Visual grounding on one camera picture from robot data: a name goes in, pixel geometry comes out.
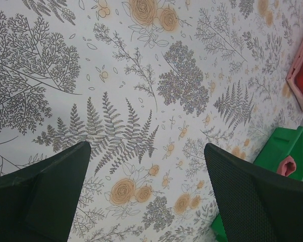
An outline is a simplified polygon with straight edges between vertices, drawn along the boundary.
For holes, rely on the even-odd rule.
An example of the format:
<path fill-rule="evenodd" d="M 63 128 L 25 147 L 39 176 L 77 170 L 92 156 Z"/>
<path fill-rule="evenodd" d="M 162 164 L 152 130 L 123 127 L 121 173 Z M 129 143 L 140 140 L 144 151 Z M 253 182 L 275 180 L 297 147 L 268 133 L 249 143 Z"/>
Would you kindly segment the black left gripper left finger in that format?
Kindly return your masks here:
<path fill-rule="evenodd" d="M 0 177 L 0 241 L 67 241 L 89 165 L 80 142 Z"/>

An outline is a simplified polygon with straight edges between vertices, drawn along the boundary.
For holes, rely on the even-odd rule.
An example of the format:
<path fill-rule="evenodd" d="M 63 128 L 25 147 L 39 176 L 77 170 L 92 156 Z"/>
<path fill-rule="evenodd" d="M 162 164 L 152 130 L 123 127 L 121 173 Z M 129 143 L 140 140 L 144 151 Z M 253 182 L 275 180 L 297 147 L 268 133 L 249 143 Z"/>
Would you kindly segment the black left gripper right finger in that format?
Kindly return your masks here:
<path fill-rule="evenodd" d="M 211 143 L 204 154 L 228 241 L 303 241 L 303 181 Z"/>

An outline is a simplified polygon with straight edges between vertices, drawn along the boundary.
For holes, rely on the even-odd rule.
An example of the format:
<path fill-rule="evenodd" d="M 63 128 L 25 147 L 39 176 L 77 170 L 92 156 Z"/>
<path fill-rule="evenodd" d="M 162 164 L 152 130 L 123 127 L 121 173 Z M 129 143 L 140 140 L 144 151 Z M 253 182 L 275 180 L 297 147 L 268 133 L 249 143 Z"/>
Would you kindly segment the salmon pink t shirt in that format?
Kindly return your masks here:
<path fill-rule="evenodd" d="M 282 176 L 289 176 L 296 171 L 296 162 L 291 156 L 283 159 L 277 169 L 277 173 Z"/>

